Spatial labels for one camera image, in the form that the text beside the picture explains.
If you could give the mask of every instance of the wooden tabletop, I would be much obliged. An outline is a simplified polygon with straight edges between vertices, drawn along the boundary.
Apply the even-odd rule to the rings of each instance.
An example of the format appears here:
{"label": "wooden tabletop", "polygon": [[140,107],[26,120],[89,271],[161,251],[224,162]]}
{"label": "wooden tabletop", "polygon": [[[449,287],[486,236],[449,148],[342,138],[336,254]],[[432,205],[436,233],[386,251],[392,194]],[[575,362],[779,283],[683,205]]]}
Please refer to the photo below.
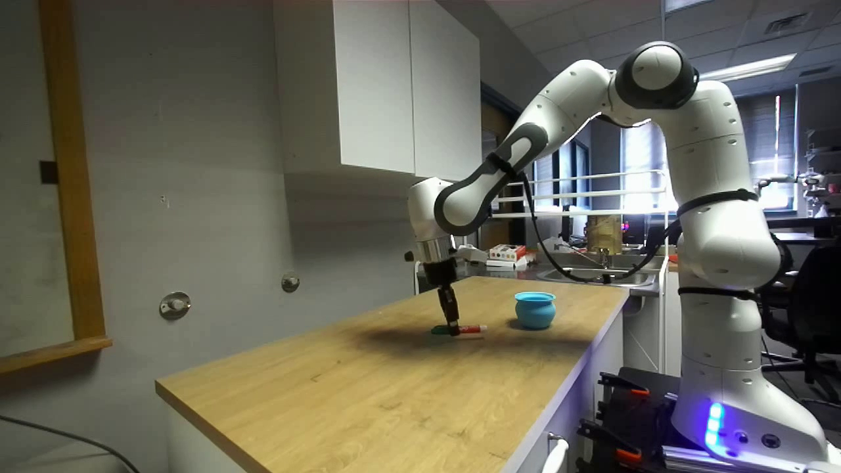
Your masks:
{"label": "wooden tabletop", "polygon": [[[549,332],[516,291],[557,296]],[[500,469],[578,372],[628,291],[512,278],[454,283],[482,337],[432,337],[436,291],[158,380],[158,395],[247,469]]]}

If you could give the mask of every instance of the white cabinet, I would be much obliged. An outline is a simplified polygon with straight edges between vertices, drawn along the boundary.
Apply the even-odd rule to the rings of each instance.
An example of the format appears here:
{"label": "white cabinet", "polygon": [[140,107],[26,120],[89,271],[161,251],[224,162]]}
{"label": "white cabinet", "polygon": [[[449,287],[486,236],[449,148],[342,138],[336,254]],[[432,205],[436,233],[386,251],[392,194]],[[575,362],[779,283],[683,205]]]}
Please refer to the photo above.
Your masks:
{"label": "white cabinet", "polygon": [[285,170],[478,165],[478,40],[434,0],[277,0],[277,40]]}

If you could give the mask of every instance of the blue cup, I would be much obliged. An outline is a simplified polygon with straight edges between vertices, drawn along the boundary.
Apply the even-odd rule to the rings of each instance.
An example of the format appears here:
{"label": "blue cup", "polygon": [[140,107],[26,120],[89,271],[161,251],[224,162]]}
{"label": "blue cup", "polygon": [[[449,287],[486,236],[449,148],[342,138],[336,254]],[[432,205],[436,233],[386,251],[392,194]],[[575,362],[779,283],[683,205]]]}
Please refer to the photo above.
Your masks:
{"label": "blue cup", "polygon": [[519,291],[516,293],[519,324],[532,332],[543,332],[555,317],[555,293],[549,291]]}

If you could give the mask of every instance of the ceiling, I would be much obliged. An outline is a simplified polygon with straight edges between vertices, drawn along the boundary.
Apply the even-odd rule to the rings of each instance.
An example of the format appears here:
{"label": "ceiling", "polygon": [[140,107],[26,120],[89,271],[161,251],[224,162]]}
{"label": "ceiling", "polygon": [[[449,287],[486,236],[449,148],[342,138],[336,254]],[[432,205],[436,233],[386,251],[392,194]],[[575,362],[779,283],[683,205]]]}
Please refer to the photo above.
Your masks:
{"label": "ceiling", "polygon": [[676,42],[701,74],[797,52],[780,74],[731,82],[733,95],[841,75],[841,0],[708,0],[672,14],[666,0],[486,3],[553,75],[578,57],[614,69],[653,40]]}

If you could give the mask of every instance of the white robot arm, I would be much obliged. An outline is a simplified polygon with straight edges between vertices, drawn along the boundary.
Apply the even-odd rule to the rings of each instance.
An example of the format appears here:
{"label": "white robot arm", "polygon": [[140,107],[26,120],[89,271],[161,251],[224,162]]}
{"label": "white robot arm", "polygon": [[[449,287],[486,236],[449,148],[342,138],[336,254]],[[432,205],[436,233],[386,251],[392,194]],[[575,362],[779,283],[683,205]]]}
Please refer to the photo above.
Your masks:
{"label": "white robot arm", "polygon": [[763,376],[763,324],[751,288],[779,272],[780,251],[754,194],[735,99],[725,85],[699,82],[670,42],[638,48],[617,71],[593,60],[574,62],[528,103],[500,150],[467,179],[432,179],[411,191],[417,254],[438,272],[434,280],[448,287],[454,305],[448,236],[474,233],[511,179],[597,116],[620,125],[654,120],[667,141],[683,226],[683,371],[672,425],[735,469],[838,462],[821,424]]}

